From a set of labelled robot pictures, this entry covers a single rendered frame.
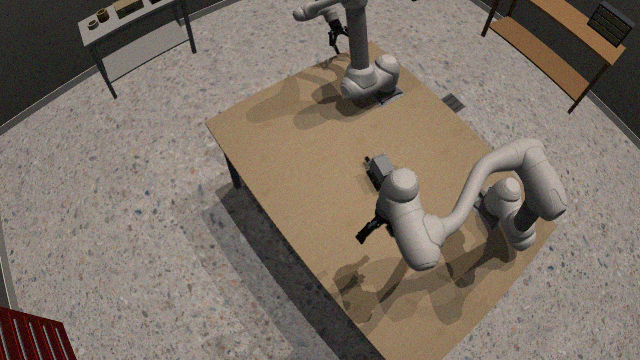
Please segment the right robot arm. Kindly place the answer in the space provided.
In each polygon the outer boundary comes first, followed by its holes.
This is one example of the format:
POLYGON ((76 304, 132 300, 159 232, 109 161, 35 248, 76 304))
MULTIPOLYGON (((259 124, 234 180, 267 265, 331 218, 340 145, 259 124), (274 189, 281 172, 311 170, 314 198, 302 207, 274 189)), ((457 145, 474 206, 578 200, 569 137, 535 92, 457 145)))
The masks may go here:
POLYGON ((364 99, 373 94, 380 103, 384 103, 402 92, 396 87, 400 67, 398 61, 388 54, 379 56, 372 64, 369 63, 365 13, 367 2, 368 0, 315 0, 314 3, 296 8, 293 17, 298 22, 304 22, 323 15, 327 23, 332 22, 339 19, 334 4, 341 3, 346 11, 351 58, 340 84, 341 92, 351 100, 364 99))

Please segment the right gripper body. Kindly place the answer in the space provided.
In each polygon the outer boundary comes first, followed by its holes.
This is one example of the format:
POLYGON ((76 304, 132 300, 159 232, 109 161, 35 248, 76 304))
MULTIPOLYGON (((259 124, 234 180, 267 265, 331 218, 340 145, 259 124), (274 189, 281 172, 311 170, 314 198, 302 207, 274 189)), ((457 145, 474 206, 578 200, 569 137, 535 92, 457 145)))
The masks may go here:
POLYGON ((332 22, 329 22, 328 24, 329 24, 331 30, 335 33, 335 35, 337 33, 337 30, 339 30, 338 35, 343 34, 343 32, 340 31, 340 29, 343 30, 343 27, 342 27, 339 19, 337 19, 335 21, 332 21, 332 22))

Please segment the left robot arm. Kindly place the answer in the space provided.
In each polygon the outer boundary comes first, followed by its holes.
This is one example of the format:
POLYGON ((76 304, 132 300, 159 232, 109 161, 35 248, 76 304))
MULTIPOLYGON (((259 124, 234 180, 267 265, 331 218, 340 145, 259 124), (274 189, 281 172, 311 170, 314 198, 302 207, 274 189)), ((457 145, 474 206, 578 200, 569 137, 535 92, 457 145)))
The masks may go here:
POLYGON ((464 224, 473 205, 490 227, 500 219, 509 243, 521 252, 535 243, 535 221, 539 216, 545 221, 561 216, 567 208, 567 197, 545 156, 543 143, 525 137, 503 144, 476 162, 454 209, 446 217, 425 214, 417 175, 406 167, 393 170, 384 179, 376 211, 390 220, 386 230, 395 238, 408 266, 419 272, 437 265, 445 239, 464 224), (488 193, 482 189, 490 174, 513 170, 524 186, 523 204, 520 184, 514 178, 497 181, 488 193), (481 199, 476 201, 478 195, 481 199))

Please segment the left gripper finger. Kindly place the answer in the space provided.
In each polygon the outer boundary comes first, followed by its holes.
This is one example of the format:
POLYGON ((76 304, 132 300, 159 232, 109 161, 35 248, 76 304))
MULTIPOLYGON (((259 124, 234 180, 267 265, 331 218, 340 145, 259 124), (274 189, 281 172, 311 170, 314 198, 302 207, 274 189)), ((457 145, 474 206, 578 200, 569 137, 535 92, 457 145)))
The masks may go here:
POLYGON ((371 220, 371 223, 368 222, 365 227, 358 232, 358 234, 355 236, 356 239, 360 242, 360 244, 362 245, 366 239, 366 237, 371 234, 371 232, 373 232, 375 229, 379 228, 381 225, 383 225, 383 223, 380 223, 379 225, 376 225, 377 221, 373 221, 375 219, 375 217, 371 220), (374 229, 373 229, 374 228, 374 229), (373 229, 373 230, 372 230, 373 229), (372 230, 372 231, 371 231, 372 230), (371 231, 371 232, 370 232, 371 231), (370 232, 370 233, 369 233, 370 232), (369 233, 369 234, 368 234, 369 233), (368 234, 368 235, 367 235, 368 234))

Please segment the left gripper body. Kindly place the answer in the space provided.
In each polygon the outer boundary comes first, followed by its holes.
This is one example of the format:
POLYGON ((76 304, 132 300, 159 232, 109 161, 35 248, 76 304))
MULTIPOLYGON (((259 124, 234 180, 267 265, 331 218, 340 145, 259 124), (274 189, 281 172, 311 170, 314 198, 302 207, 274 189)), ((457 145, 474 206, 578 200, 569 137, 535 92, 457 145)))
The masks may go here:
POLYGON ((381 218, 379 216, 378 212, 376 211, 376 209, 375 209, 375 219, 373 221, 375 221, 375 220, 377 221, 376 225, 380 224, 380 222, 384 223, 384 224, 389 224, 390 223, 390 221, 381 218))

